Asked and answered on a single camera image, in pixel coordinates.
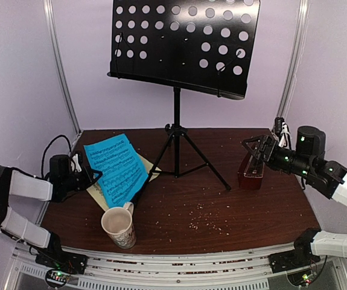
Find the yellow sheet music page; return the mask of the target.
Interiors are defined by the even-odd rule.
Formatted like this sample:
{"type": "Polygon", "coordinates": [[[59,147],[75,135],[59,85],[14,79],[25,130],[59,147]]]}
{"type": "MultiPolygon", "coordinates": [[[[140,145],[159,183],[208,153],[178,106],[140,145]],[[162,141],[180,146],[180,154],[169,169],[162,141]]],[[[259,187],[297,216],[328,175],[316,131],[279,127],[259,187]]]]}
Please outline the yellow sheet music page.
{"type": "MultiPolygon", "coordinates": [[[[138,156],[140,157],[143,165],[145,166],[146,171],[149,172],[151,168],[153,167],[153,163],[141,155],[138,155],[138,156]]],[[[94,201],[101,207],[102,210],[106,211],[109,209],[109,206],[107,205],[107,202],[101,190],[101,187],[98,183],[95,183],[93,186],[89,187],[87,189],[87,192],[94,199],[94,201]]]]}

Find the blue sheet music page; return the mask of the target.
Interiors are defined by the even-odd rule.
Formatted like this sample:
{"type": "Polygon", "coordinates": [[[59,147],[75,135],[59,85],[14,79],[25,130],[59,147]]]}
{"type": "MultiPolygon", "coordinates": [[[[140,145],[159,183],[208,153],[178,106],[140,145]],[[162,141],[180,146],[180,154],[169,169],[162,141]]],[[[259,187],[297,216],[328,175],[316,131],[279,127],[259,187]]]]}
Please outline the blue sheet music page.
{"type": "Polygon", "coordinates": [[[90,167],[101,171],[98,180],[108,207],[122,207],[144,185],[148,173],[126,135],[85,145],[90,167]]]}

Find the red wooden metronome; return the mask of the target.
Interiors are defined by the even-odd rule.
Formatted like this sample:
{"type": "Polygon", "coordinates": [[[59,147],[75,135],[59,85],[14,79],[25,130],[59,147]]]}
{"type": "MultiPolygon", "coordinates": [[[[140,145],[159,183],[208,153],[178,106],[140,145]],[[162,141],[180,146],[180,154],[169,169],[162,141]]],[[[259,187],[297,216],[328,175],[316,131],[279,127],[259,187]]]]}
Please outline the red wooden metronome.
{"type": "Polygon", "coordinates": [[[259,190],[264,177],[264,162],[255,159],[249,152],[238,169],[238,185],[242,190],[259,190]]]}

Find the black music stand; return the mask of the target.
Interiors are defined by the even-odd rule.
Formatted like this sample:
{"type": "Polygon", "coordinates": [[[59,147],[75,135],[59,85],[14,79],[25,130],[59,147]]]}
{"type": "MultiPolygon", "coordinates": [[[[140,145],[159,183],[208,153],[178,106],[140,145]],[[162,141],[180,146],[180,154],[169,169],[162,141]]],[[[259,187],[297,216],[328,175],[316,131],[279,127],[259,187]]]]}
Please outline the black music stand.
{"type": "Polygon", "coordinates": [[[183,89],[242,100],[259,1],[114,1],[109,77],[170,86],[174,121],[165,127],[179,178],[183,89]]]}

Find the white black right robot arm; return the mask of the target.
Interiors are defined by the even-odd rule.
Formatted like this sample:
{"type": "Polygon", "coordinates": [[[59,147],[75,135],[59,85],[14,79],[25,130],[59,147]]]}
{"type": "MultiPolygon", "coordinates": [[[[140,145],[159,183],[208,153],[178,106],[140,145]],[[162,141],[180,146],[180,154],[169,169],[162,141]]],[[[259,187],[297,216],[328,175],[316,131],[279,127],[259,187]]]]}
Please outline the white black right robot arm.
{"type": "MultiPolygon", "coordinates": [[[[270,135],[245,139],[242,145],[268,168],[300,176],[327,199],[347,207],[347,167],[324,159],[325,142],[325,132],[316,127],[301,126],[297,131],[295,150],[280,147],[270,135]]],[[[295,240],[289,256],[292,265],[298,267],[312,257],[347,258],[347,234],[308,229],[295,240]]]]}

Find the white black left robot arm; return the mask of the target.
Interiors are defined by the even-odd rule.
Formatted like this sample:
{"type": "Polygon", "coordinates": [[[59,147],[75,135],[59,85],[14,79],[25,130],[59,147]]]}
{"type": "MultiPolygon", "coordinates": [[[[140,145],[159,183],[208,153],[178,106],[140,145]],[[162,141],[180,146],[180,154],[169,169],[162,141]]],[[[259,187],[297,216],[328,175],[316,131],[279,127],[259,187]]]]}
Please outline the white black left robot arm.
{"type": "Polygon", "coordinates": [[[62,250],[59,236],[14,211],[9,205],[9,198],[19,196],[61,203],[69,198],[71,192],[88,189],[102,176],[101,171],[82,166],[78,155],[52,156],[49,172],[43,178],[0,165],[0,232],[38,250],[53,268],[63,267],[67,262],[67,253],[62,250]]]}

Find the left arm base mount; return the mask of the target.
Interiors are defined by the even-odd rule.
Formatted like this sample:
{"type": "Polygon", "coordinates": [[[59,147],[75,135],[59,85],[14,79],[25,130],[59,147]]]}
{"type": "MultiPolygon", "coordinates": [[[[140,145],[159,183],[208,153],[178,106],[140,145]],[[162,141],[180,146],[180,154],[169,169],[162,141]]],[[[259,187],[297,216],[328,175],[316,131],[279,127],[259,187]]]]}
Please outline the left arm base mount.
{"type": "Polygon", "coordinates": [[[84,274],[88,256],[61,250],[60,256],[50,254],[46,249],[35,248],[35,262],[48,267],[45,283],[53,289],[59,289],[70,281],[73,275],[84,274]]]}

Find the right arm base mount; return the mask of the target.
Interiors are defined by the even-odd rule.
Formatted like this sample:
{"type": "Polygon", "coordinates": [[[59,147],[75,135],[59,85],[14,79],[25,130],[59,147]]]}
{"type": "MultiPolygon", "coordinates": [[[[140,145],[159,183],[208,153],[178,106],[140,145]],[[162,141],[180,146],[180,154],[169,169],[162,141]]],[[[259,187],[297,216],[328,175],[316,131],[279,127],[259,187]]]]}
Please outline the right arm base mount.
{"type": "Polygon", "coordinates": [[[320,257],[309,250],[293,249],[269,255],[272,273],[287,272],[287,280],[299,288],[311,285],[321,275],[323,268],[318,270],[318,262],[320,257]]]}

